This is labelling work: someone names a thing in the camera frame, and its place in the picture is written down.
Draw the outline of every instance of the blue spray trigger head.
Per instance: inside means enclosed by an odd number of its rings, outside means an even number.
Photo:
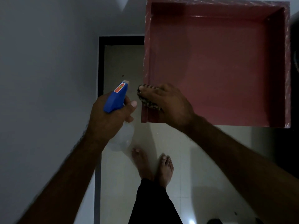
[[[127,90],[128,84],[125,82],[120,83],[119,86],[108,97],[104,105],[104,111],[110,113],[117,109],[121,109],[125,101]]]

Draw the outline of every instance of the person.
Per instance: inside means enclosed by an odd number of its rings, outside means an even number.
[[[226,135],[196,115],[191,104],[170,84],[159,89],[140,87],[141,96],[159,105],[160,118],[196,142],[220,167],[229,181],[265,223],[297,223],[299,180],[273,162]],[[98,158],[108,141],[130,116],[136,101],[125,98],[125,106],[105,113],[108,94],[94,103],[84,137],[73,149],[58,172],[19,220],[23,223],[73,223],[95,170]],[[147,168],[146,154],[132,152],[141,184],[137,191],[130,223],[181,223],[165,191],[174,170],[170,157],[162,155],[156,178]]]

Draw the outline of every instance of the bare foot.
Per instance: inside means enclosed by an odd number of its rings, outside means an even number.
[[[166,156],[164,153],[161,155],[160,163],[158,167],[158,171],[156,174],[156,182],[166,188],[168,183],[170,183],[172,173],[173,173],[173,165],[170,156]]]
[[[138,169],[139,176],[141,179],[147,178],[151,181],[154,180],[154,175],[150,170],[149,162],[147,159],[147,154],[140,148],[132,149],[132,158]]]

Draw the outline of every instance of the leg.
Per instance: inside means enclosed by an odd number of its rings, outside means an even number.
[[[129,224],[157,222],[181,224],[181,219],[165,190],[173,173],[170,157],[162,155],[155,181],[146,153],[141,149],[133,149],[132,157],[141,177],[141,184]]]

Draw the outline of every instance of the forearm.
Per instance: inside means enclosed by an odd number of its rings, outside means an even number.
[[[235,141],[204,118],[194,117],[193,124],[185,133],[214,160],[265,222],[297,222],[298,179]]]
[[[18,223],[73,223],[106,144],[85,136]]]

